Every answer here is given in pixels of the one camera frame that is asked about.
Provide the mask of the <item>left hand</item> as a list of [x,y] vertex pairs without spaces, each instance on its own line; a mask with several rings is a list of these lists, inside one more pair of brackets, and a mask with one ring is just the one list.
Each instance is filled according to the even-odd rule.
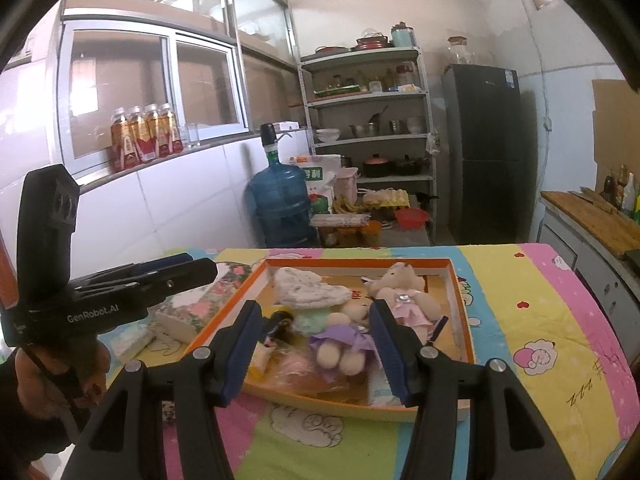
[[14,364],[22,407],[35,418],[51,419],[72,408],[100,403],[111,356],[101,341],[92,338],[61,349],[18,348]]

